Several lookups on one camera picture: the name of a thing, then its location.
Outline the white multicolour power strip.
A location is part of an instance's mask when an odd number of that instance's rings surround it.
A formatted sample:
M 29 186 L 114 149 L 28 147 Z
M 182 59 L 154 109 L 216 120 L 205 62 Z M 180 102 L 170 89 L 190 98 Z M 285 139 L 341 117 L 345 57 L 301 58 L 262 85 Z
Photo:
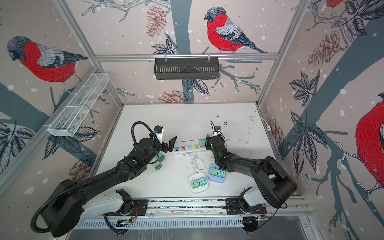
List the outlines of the white multicolour power strip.
M 192 154 L 207 151 L 207 149 L 199 148 L 199 141 L 200 140 L 176 142 L 172 154 Z

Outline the teal plug adapter cluster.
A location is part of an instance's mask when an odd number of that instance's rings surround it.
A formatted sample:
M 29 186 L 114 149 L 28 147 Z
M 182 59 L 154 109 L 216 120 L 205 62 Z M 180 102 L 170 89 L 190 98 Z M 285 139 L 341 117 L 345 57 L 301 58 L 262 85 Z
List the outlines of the teal plug adapter cluster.
M 207 178 L 201 178 L 199 179 L 200 186 L 205 186 L 208 183 Z
M 161 153 L 159 153 L 158 156 L 159 156 L 158 157 L 158 161 L 159 162 L 162 162 L 165 159 L 165 156 L 163 154 L 161 154 Z

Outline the green plug adapter low cluster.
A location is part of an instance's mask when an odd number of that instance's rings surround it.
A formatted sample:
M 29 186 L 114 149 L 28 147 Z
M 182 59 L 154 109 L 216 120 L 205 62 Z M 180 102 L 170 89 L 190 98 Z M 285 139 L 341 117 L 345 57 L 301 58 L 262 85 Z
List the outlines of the green plug adapter low cluster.
M 155 168 L 156 171 L 158 171 L 162 168 L 162 164 L 161 162 L 156 162 L 153 164 L 153 167 Z

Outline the blue square socket cube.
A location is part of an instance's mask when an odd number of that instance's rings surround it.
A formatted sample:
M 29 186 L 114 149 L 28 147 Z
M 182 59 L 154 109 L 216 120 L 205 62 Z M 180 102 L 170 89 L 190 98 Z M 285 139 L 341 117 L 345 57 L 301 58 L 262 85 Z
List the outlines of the blue square socket cube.
M 220 170 L 215 163 L 210 164 L 208 178 L 215 183 L 223 183 L 226 180 L 226 171 Z

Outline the white square socket cube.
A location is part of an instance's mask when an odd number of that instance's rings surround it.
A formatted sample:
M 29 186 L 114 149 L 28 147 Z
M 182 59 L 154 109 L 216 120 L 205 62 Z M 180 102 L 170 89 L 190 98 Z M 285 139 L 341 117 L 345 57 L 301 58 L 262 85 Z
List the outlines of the white square socket cube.
M 190 175 L 188 181 L 191 191 L 194 194 L 204 192 L 209 187 L 207 176 L 203 172 L 197 172 Z

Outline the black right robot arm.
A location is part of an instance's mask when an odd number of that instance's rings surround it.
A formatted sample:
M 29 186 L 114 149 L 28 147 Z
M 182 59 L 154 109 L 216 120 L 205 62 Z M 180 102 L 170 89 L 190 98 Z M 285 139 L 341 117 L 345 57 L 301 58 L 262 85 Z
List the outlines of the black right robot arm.
M 206 149 L 212 151 L 220 170 L 240 173 L 255 180 L 257 189 L 251 195 L 251 200 L 258 202 L 247 202 L 249 206 L 267 203 L 278 209 L 298 188 L 296 182 L 273 157 L 256 160 L 233 154 L 226 149 L 222 135 L 206 136 Z

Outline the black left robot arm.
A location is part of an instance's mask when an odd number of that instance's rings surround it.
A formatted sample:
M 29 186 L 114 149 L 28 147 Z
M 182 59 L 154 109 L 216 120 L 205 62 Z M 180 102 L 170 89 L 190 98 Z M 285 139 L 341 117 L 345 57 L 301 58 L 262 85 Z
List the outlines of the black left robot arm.
M 62 181 L 33 215 L 31 229 L 36 233 L 50 232 L 53 237 L 68 233 L 86 212 L 84 205 L 88 201 L 120 183 L 138 177 L 159 152 L 172 152 L 176 140 L 173 137 L 169 143 L 159 144 L 154 136 L 143 138 L 114 168 L 85 180 Z

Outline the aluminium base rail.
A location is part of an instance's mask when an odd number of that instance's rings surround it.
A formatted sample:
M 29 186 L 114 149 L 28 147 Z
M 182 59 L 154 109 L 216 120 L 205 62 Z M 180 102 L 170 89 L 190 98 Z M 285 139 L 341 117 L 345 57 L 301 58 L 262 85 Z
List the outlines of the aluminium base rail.
M 239 199 L 224 197 L 197 198 L 133 198 L 124 200 L 118 194 L 102 196 L 88 201 L 81 207 L 81 221 L 112 213 L 117 216 L 143 216 L 147 218 L 170 217 L 219 217 L 227 215 L 272 215 L 269 204 L 253 207 L 253 212 L 241 210 Z

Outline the white mesh wall shelf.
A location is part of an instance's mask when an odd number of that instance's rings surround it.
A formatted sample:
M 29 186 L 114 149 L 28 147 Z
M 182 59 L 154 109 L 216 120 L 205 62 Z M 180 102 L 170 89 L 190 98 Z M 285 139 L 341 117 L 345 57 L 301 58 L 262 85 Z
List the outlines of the white mesh wall shelf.
M 71 94 L 70 102 L 48 127 L 48 132 L 55 137 L 74 136 L 109 81 L 106 73 L 90 74 L 80 90 Z

